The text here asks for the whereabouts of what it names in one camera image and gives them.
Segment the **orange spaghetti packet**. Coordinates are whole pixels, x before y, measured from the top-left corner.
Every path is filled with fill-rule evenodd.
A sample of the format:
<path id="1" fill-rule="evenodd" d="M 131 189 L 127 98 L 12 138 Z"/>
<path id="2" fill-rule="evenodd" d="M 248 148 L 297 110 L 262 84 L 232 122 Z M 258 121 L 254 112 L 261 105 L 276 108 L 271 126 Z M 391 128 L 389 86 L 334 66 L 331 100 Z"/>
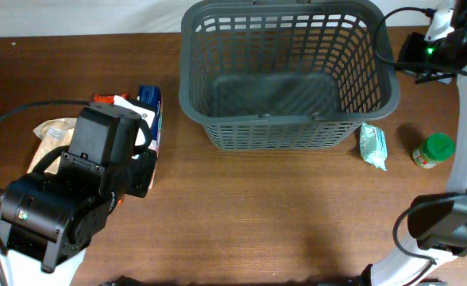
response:
<path id="1" fill-rule="evenodd" d="M 96 95 L 94 95 L 93 101 L 94 102 L 107 103 L 107 104 L 114 104 L 114 99 L 116 97 L 121 97 L 123 99 L 128 99 L 129 95 L 128 94 L 119 94 L 119 95 L 99 95 L 99 94 L 96 94 Z"/>

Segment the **blue tissue box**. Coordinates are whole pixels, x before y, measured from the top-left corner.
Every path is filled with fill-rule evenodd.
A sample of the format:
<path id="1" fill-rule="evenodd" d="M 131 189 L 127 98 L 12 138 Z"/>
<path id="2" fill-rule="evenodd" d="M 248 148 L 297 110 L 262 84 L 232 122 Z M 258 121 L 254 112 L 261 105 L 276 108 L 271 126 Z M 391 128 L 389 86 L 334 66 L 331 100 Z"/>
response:
<path id="1" fill-rule="evenodd" d="M 160 88 L 153 85 L 142 85 L 139 88 L 137 99 L 148 105 L 147 110 L 149 110 L 149 113 L 147 118 L 152 132 L 152 141 L 149 148 L 158 153 L 163 123 L 163 97 Z"/>

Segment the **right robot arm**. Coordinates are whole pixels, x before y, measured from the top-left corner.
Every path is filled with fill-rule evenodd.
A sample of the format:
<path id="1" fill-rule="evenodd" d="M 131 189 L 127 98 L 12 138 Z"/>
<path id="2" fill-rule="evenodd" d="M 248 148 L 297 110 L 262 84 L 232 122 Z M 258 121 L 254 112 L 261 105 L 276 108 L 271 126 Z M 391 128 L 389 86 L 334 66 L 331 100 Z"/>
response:
<path id="1" fill-rule="evenodd" d="M 391 60 L 372 41 L 376 59 L 419 82 L 454 76 L 459 94 L 455 158 L 443 193 L 420 195 L 392 230 L 396 248 L 368 265 L 359 285 L 417 285 L 435 269 L 467 256 L 467 1 L 441 1 L 421 9 L 430 18 L 424 35 L 413 35 Z"/>

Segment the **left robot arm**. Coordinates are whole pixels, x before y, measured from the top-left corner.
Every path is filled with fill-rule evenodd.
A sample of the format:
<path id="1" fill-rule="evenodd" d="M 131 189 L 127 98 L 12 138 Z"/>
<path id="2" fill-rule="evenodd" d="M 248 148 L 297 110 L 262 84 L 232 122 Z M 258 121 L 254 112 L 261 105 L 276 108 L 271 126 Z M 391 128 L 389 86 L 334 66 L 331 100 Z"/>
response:
<path id="1" fill-rule="evenodd" d="M 0 285 L 69 285 L 124 195 L 150 189 L 159 110 L 90 102 L 69 145 L 46 153 L 0 195 Z"/>

